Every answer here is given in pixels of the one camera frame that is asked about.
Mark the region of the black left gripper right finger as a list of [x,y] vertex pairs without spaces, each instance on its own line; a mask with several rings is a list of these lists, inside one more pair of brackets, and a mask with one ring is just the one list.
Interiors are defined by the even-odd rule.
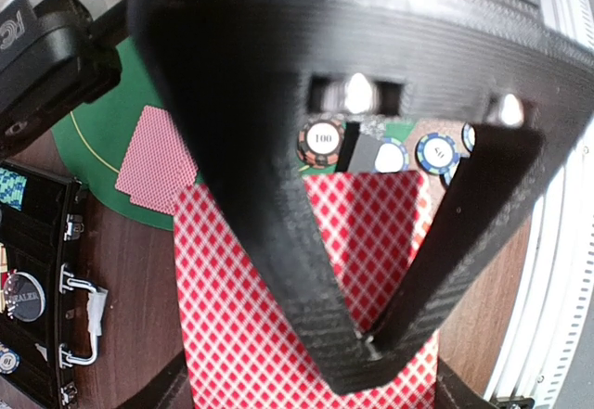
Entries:
[[496,409],[492,403],[475,393],[454,370],[438,358],[435,409]]

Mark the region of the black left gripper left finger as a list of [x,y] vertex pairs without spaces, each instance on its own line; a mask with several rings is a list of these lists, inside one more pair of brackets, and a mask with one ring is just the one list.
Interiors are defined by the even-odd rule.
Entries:
[[186,356],[181,351],[142,390],[117,406],[117,409],[193,407]]

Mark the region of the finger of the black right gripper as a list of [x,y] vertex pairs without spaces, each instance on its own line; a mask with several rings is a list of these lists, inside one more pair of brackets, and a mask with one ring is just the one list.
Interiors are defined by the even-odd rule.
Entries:
[[[129,0],[131,37],[226,220],[330,388],[391,381],[522,223],[593,114],[593,54],[539,0]],[[298,160],[342,124],[476,132],[412,268],[357,334]]]

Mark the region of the red-backed card deck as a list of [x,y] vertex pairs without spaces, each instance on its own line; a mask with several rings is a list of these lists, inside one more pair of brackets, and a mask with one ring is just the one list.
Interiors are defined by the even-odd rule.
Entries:
[[422,173],[192,185],[174,207],[199,408],[431,408],[438,338],[406,341],[431,226]]

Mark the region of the blue tan chips mat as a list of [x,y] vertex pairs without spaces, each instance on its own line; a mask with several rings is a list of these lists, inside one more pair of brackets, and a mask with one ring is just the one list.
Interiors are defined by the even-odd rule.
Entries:
[[374,161],[377,173],[398,173],[409,168],[409,154],[405,145],[398,139],[384,137]]

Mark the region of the black orange chips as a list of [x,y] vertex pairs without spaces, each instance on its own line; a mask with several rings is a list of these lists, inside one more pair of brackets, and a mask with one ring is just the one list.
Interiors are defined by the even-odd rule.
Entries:
[[335,165],[339,161],[344,132],[341,121],[308,121],[297,136],[296,152],[299,159],[315,169]]

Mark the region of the dealt red card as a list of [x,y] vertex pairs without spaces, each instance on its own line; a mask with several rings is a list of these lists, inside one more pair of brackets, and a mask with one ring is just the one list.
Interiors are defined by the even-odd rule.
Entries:
[[115,189],[134,205],[172,215],[177,195],[198,167],[164,109],[146,106],[126,150]]

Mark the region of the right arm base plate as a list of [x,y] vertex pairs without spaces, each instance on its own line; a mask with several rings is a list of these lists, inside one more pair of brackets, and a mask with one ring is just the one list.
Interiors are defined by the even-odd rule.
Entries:
[[501,397],[494,398],[491,403],[497,409],[533,409],[535,400],[530,397]]

